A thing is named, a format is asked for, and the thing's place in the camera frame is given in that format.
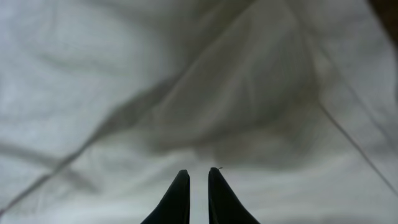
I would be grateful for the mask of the white printed t-shirt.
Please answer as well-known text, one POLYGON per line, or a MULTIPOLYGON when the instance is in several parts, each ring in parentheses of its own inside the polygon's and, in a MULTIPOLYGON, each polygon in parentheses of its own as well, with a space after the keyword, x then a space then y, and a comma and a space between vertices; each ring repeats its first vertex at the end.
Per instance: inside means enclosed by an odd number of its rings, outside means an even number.
POLYGON ((397 222, 397 49, 367 1, 2 1, 1 222, 140 223, 217 167, 260 223, 397 222))

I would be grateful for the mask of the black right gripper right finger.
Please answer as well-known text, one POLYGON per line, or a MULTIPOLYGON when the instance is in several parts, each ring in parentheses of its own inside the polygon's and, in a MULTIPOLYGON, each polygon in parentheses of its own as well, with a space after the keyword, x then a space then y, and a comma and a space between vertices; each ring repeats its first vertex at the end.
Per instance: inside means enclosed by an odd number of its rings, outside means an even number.
POLYGON ((215 167, 208 174, 208 214, 209 224, 259 224, 215 167))

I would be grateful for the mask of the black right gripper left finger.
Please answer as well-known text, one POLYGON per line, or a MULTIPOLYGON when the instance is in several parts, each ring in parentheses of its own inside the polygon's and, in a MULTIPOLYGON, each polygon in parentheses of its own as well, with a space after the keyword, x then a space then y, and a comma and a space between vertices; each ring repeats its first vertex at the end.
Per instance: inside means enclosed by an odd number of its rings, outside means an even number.
POLYGON ((155 209, 141 224, 189 224, 190 176, 180 170, 155 209))

